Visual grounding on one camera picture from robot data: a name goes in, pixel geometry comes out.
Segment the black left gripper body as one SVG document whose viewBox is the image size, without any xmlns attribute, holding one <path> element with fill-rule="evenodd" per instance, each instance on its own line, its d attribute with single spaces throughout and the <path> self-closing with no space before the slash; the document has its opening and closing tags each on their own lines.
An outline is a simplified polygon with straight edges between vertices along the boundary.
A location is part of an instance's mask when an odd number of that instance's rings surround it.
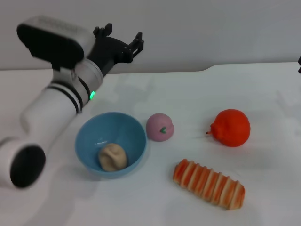
<svg viewBox="0 0 301 226">
<path fill-rule="evenodd" d="M 87 58 L 98 66 L 104 77 L 115 64 L 131 63 L 132 53 L 129 51 L 128 45 L 118 39 L 98 37 Z"/>
</svg>

